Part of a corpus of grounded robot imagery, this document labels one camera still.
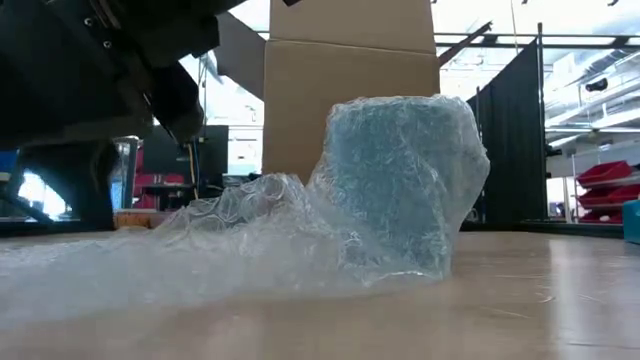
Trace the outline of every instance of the shelf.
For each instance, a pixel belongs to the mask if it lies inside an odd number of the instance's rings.
[[[626,185],[635,185],[635,184],[640,184],[640,173],[633,173],[631,174],[631,176],[627,176],[626,178],[622,178],[622,179],[595,182],[595,183],[585,185],[583,187],[585,189],[595,189],[595,188],[602,188],[602,187],[626,186]]]
[[[582,206],[585,210],[608,210],[608,209],[615,209],[615,210],[619,210],[622,209],[622,206],[624,204],[602,204],[602,205],[589,205],[589,206]]]
[[[622,226],[622,221],[597,221],[597,220],[578,220],[579,224],[589,224],[589,225],[619,225]]]

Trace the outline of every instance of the wrapped object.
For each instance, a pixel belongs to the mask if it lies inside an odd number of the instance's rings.
[[[149,232],[0,248],[0,324],[247,293],[343,296],[429,283],[489,172],[458,99],[334,107],[307,187],[266,175]]]

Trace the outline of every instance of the ceiling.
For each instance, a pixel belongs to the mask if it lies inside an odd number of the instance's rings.
[[[252,29],[268,36],[269,1],[248,0],[231,12]],[[451,34],[473,32],[488,21],[493,22],[492,33],[519,35],[500,38],[499,41],[509,44],[514,44],[514,41],[531,41],[532,38],[527,39],[522,35],[537,33],[538,23],[543,23],[545,34],[640,34],[637,15],[640,14],[640,1],[619,0],[615,6],[609,6],[613,1],[437,0],[432,5],[436,41],[444,41],[442,39],[446,38],[447,34],[451,38]],[[612,39],[545,38],[546,43],[551,41],[598,45],[608,44]],[[446,49],[439,47],[437,50],[440,54]],[[463,50],[441,70],[442,93],[470,98],[475,94],[477,87],[483,87],[490,82],[516,55],[515,46]],[[634,112],[636,107],[640,106],[640,56],[637,55],[633,51],[620,53],[612,50],[575,48],[545,49],[545,100],[549,141],[568,137],[579,140],[581,133],[577,131],[589,131],[598,124],[605,127],[624,126],[640,129],[640,112]],[[586,83],[603,76],[609,81],[606,91],[585,91]],[[572,116],[563,118],[563,114]],[[607,121],[603,123],[605,117],[612,125],[607,125]],[[619,122],[626,118],[631,120]],[[556,131],[563,129],[575,132]]]

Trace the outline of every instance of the red storage bin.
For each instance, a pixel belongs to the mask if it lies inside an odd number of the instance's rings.
[[[151,184],[153,184],[153,175],[136,174],[136,177],[133,180],[133,196],[141,196],[144,192],[144,186]]]
[[[603,216],[608,216],[609,220],[600,220]],[[622,211],[592,211],[580,218],[580,222],[588,224],[622,224]]]
[[[640,184],[623,186],[609,194],[611,204],[624,204],[627,201],[638,200],[640,195]]]
[[[611,204],[609,195],[616,192],[617,188],[592,189],[586,194],[579,196],[578,201],[582,207],[589,209],[592,206]]]
[[[626,178],[633,172],[631,166],[626,161],[616,161],[600,164],[592,167],[584,174],[578,176],[576,180],[584,188],[602,181],[618,180]]]
[[[178,174],[169,174],[164,177],[165,184],[184,184],[184,176]]]

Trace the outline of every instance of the black machine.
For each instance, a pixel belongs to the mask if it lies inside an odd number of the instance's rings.
[[[180,174],[191,178],[190,156],[192,146],[197,159],[200,178],[215,182],[227,172],[229,165],[229,127],[207,126],[191,143],[176,144],[161,127],[154,126],[143,141],[143,172],[148,174]]]
[[[155,117],[175,143],[193,141],[204,115],[178,60],[218,46],[216,16],[242,2],[0,0],[0,150],[20,149],[14,182],[29,169],[112,228],[111,139],[144,137]]]

